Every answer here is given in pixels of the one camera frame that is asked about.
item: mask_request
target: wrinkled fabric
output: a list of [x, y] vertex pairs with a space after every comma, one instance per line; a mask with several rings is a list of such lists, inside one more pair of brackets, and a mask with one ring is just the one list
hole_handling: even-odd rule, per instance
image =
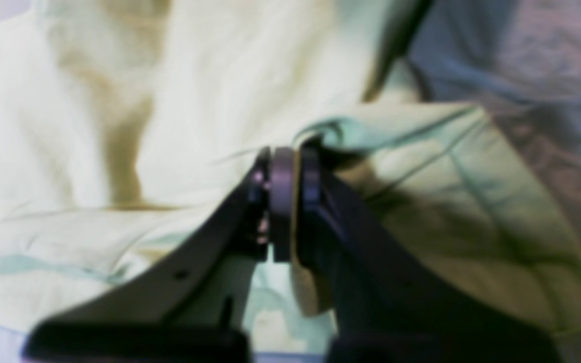
[[[579, 236], [491, 117], [420, 102], [399, 60], [378, 79], [412, 7], [45, 0], [1, 23], [0, 325], [28, 331], [137, 276], [260, 147], [322, 134], [367, 155], [337, 174], [427, 267], [549, 333], [581, 331]], [[292, 284], [289, 266], [258, 267], [256, 350], [321, 352], [334, 334]]]
[[[435, 2], [410, 50], [433, 101], [477, 101], [581, 232], [581, 2]], [[581, 363], [581, 337], [563, 341]]]

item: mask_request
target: light green fabric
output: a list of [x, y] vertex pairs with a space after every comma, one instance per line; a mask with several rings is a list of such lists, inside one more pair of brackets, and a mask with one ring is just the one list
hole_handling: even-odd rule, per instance
[[[260, 147], [323, 133], [368, 154], [337, 174], [433, 271], [546, 331], [580, 330], [579, 236], [489, 116], [421, 103], [400, 61], [378, 78], [412, 6], [39, 0], [1, 24], [0, 325], [28, 331], [145, 271]], [[322, 351], [331, 316], [300, 313], [319, 298], [299, 267], [258, 267], [255, 349]]]

